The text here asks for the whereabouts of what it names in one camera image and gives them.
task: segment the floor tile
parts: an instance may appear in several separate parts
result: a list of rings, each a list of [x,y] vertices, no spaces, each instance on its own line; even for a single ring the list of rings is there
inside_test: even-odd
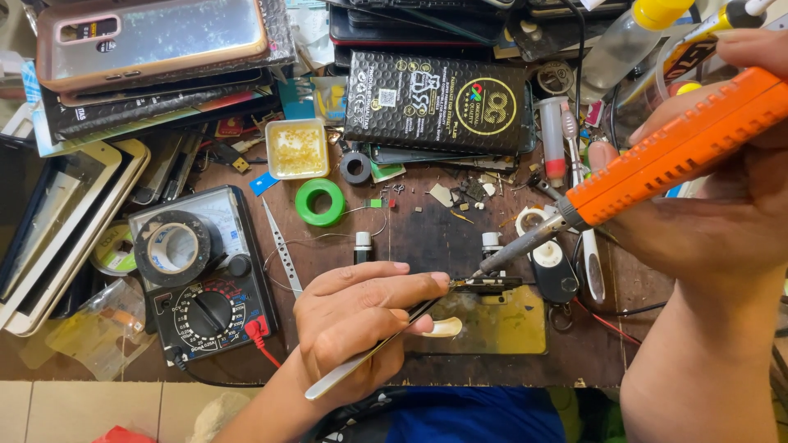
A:
[[[89,443],[115,425],[156,438],[161,383],[35,382],[26,443]]]
[[[3,443],[24,443],[32,382],[0,382],[0,435]]]
[[[234,392],[253,398],[260,389],[230,389],[201,383],[165,383],[162,391],[162,419],[159,443],[186,443],[193,434],[197,415],[222,393]]]

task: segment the wooden workbench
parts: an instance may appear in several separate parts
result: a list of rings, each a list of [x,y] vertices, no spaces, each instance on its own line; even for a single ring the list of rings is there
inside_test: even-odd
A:
[[[265,156],[264,145],[253,147],[249,153]],[[332,152],[332,164],[338,163],[338,149]],[[539,162],[538,156],[522,159],[522,167]],[[252,171],[238,174],[234,169],[216,164],[201,173],[195,188],[212,188],[220,184],[234,184],[241,189],[251,208],[262,254],[273,251],[273,238],[261,206],[261,199],[251,192],[248,183],[263,174],[266,166],[252,166]],[[521,171],[516,182],[526,174]],[[384,208],[388,225],[374,237],[374,247],[379,260],[391,259],[408,262],[414,272],[442,270],[452,276],[470,275],[476,270],[481,258],[481,233],[500,231],[504,244],[515,238],[514,223],[498,228],[501,222],[516,215],[524,206],[548,203],[546,197],[524,188],[513,192],[504,184],[504,195],[496,195],[484,210],[471,209],[465,213],[474,224],[460,220],[441,206],[425,191],[435,183],[455,187],[465,177],[461,173],[454,179],[439,167],[407,166],[407,173],[389,184],[404,184],[405,191],[393,194],[396,207]],[[348,209],[361,206],[363,199],[380,196],[382,184],[371,188],[368,184],[352,187],[345,183],[336,168],[329,179],[338,183],[348,202]],[[360,210],[345,215],[332,228],[317,228],[304,223],[295,211],[293,200],[302,181],[282,181],[266,191],[270,209],[286,240],[306,239],[323,233],[353,234],[360,230],[376,232],[382,226],[381,213],[376,210]],[[415,207],[424,211],[417,213]],[[576,237],[562,234],[565,250],[571,251]],[[634,309],[665,300],[672,292],[672,280],[648,269],[632,255],[602,239],[600,257],[604,269],[608,298],[600,309],[621,311]],[[317,275],[334,267],[346,266],[353,261],[353,242],[347,237],[330,237],[306,244],[288,245],[293,263],[304,287]],[[286,284],[287,279],[277,255],[272,257],[269,267],[271,276]],[[526,260],[518,263],[509,275],[533,279]],[[295,301],[292,292],[272,285],[276,297],[281,329],[279,334],[266,341],[266,347],[279,359],[292,351],[298,344],[296,324],[292,317]],[[629,334],[644,338],[658,311],[636,318],[613,318],[611,322],[621,326]],[[637,347],[624,341],[616,333],[605,329],[587,313],[573,304],[574,325],[565,332],[548,331],[547,353],[544,355],[460,355],[460,356],[412,356],[406,360],[402,371],[392,383],[411,385],[587,385],[617,386],[624,371],[634,357]],[[55,355],[41,367],[28,369],[17,355],[20,341],[9,334],[0,336],[0,380],[91,380],[92,375],[80,363],[68,356]],[[221,382],[264,382],[273,373],[273,366],[254,346],[238,348],[210,359],[192,362],[191,369],[204,378]],[[124,381],[171,381],[185,382],[189,378],[176,368],[168,368],[162,358],[161,346],[156,340],[118,378]]]

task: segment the multimeter rotary knob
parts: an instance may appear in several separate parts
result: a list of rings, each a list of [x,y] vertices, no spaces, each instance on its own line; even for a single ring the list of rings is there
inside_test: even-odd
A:
[[[251,259],[247,255],[236,255],[230,260],[227,268],[233,277],[243,277],[251,270]]]
[[[215,337],[230,324],[232,307],[219,292],[205,291],[189,301],[187,321],[191,330],[201,337]]]

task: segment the red plastic bag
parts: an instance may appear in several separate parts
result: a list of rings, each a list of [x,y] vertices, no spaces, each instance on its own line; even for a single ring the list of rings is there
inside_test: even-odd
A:
[[[115,426],[106,434],[93,440],[93,443],[156,443],[156,440],[132,432],[123,426]]]

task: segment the black box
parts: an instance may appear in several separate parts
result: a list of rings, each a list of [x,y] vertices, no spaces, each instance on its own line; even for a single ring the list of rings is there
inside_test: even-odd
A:
[[[516,155],[526,108],[523,69],[474,61],[354,52],[347,140]]]

